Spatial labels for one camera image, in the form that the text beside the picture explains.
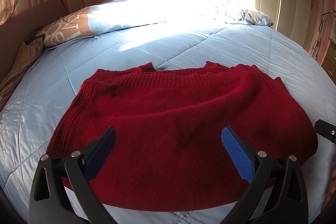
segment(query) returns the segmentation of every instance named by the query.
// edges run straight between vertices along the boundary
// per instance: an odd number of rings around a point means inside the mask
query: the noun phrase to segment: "silver screw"
[[[260,158],[265,158],[265,157],[267,156],[267,153],[266,153],[265,151],[259,151],[259,152],[258,152],[258,156],[259,156]]]
[[[49,156],[47,154],[42,155],[41,160],[47,160]]]
[[[291,161],[296,161],[296,160],[297,160],[296,156],[294,156],[294,155],[290,155],[290,156],[289,156],[289,159],[290,159]]]
[[[73,152],[71,153],[71,156],[72,156],[73,158],[77,158],[77,157],[79,157],[80,155],[81,155],[81,152],[78,151],[78,150],[75,150],[75,151],[73,151]]]

